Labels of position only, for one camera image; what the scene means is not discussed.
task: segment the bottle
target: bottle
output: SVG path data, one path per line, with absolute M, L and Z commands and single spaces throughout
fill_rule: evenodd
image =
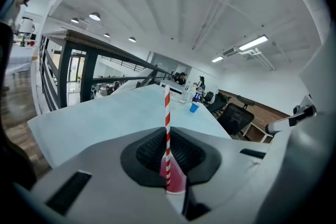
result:
M 185 95 L 187 94 L 188 90 L 190 87 L 190 81 L 188 82 L 188 84 L 185 86 L 184 91 L 182 93 L 182 100 L 184 99 Z
M 199 100 L 199 98 L 201 97 L 201 94 L 203 92 L 203 88 L 202 86 L 198 87 L 197 91 L 196 91 L 196 94 L 193 98 L 193 102 L 197 102 Z
M 189 91 L 185 95 L 185 101 L 187 101 L 187 102 L 192 102 L 193 101 L 193 97 L 195 96 L 196 89 L 197 89 L 197 85 L 195 85 L 195 84 L 191 85 Z

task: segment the red and white striped pole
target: red and white striped pole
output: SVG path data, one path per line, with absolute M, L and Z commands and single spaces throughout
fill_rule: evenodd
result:
M 165 124 L 167 131 L 167 148 L 166 148 L 166 183 L 170 186 L 170 86 L 164 88 L 164 107 L 165 107 Z

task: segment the fluorescent light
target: fluorescent light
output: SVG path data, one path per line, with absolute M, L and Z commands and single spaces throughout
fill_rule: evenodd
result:
M 248 48 L 250 48 L 250 47 L 256 46 L 256 45 L 258 45 L 258 44 L 260 44 L 260 43 L 263 43 L 263 42 L 265 42 L 265 41 L 268 41 L 268 38 L 267 38 L 265 35 L 263 35 L 263 36 L 261 36 L 261 37 L 258 37 L 258 38 L 255 39 L 255 40 L 252 40 L 252 41 L 249 42 L 248 44 L 245 44 L 245 45 L 239 47 L 239 49 L 240 49 L 240 50 L 246 50 L 246 49 L 248 49 Z
M 219 56 L 218 58 L 216 58 L 216 59 L 213 59 L 211 62 L 218 62 L 218 61 L 220 61 L 220 60 L 222 60 L 222 56 Z
M 100 20 L 100 14 L 98 12 L 91 13 L 89 17 L 94 20 Z

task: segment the black slot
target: black slot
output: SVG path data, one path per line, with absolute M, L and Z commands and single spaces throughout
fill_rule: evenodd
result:
M 266 155 L 266 153 L 264 152 L 248 150 L 247 148 L 244 148 L 243 150 L 241 150 L 240 153 L 248 155 L 248 156 L 256 157 L 259 159 L 263 159 Z
M 75 172 L 47 201 L 47 206 L 65 215 L 91 177 L 92 175 L 84 172 Z

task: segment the white desk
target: white desk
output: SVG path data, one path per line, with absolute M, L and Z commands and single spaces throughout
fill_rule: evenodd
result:
M 208 135 L 230 136 L 201 105 L 171 100 L 171 125 Z M 52 168 L 90 145 L 130 133 L 165 126 L 164 88 L 150 85 L 69 106 L 28 121 L 42 153 Z
M 161 80 L 160 86 L 161 85 L 169 85 L 171 89 L 174 89 L 175 91 L 178 91 L 179 93 L 183 93 L 185 86 L 179 85 L 178 83 L 174 81 L 170 81 L 168 79 Z
M 20 47 L 19 45 L 13 45 L 9 55 L 6 75 L 29 70 L 33 58 L 36 56 L 37 59 L 37 55 L 38 47 L 36 46 Z

